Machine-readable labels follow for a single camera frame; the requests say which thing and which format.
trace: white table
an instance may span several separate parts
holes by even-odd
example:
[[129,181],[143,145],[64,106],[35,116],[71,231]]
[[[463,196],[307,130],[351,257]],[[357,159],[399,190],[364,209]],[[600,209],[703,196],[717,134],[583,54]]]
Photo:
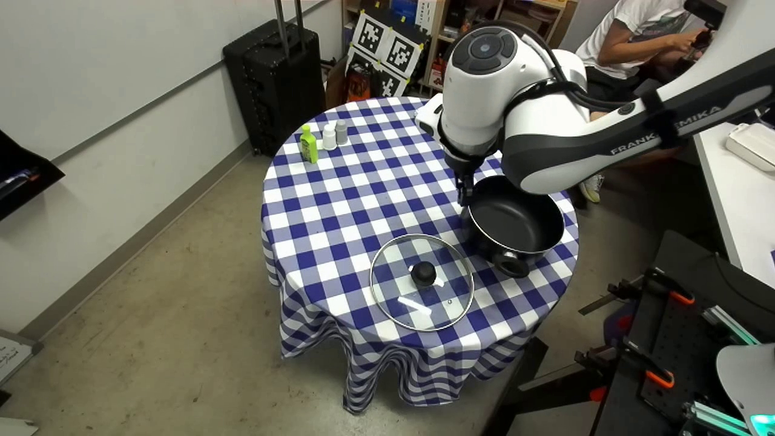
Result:
[[775,176],[725,148],[734,124],[696,136],[730,262],[775,288]]

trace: frying pan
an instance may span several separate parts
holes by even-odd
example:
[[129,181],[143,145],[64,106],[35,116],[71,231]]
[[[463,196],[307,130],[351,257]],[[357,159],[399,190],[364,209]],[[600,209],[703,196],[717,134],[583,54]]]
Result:
[[508,277],[528,277],[535,259],[564,233],[549,196],[524,193],[506,176],[478,181],[465,219],[471,242]]

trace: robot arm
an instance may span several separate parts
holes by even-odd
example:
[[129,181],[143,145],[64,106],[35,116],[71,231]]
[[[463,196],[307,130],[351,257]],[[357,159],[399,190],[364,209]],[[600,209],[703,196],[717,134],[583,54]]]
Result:
[[769,2],[730,0],[712,47],[689,73],[595,120],[572,94],[545,93],[558,71],[576,83],[583,77],[579,58],[554,54],[553,61],[508,26],[482,26],[456,44],[438,136],[463,190],[468,171],[501,150],[514,186],[563,191],[667,140],[775,102],[775,30]]

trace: blue and white checkered tablecloth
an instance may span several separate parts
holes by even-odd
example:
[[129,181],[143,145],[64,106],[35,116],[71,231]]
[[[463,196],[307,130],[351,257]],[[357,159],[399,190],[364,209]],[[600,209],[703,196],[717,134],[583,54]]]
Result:
[[[399,394],[448,405],[463,383],[505,371],[558,305],[579,259],[579,223],[564,193],[559,245],[526,278],[500,274],[465,242],[463,209],[443,150],[414,125],[425,99],[369,99],[315,116],[312,130],[346,124],[348,142],[304,163],[299,136],[264,180],[264,251],[282,290],[282,353],[299,355],[340,336],[346,346],[346,408],[362,412],[386,363],[402,371]],[[500,174],[490,158],[478,180]],[[476,272],[473,305],[438,332],[393,323],[371,292],[371,265],[393,237],[425,233],[463,249]]]

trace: gray concrete floor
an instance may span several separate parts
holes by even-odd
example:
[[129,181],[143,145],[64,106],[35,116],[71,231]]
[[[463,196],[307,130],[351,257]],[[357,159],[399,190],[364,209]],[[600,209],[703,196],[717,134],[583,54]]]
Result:
[[[402,408],[386,378],[371,410],[351,416],[342,410],[340,346],[279,359],[279,301],[260,248],[266,164],[239,159],[54,329],[43,352],[2,385],[12,400],[0,416],[37,420],[41,436],[480,434],[508,372],[471,383],[442,410]],[[664,228],[691,231],[697,196],[686,164],[611,176],[604,203],[579,214],[581,259],[541,329],[549,345],[543,371],[600,345],[600,319],[612,308],[589,317],[576,311],[648,267]],[[586,434],[594,412],[581,405],[524,414],[512,434]]]

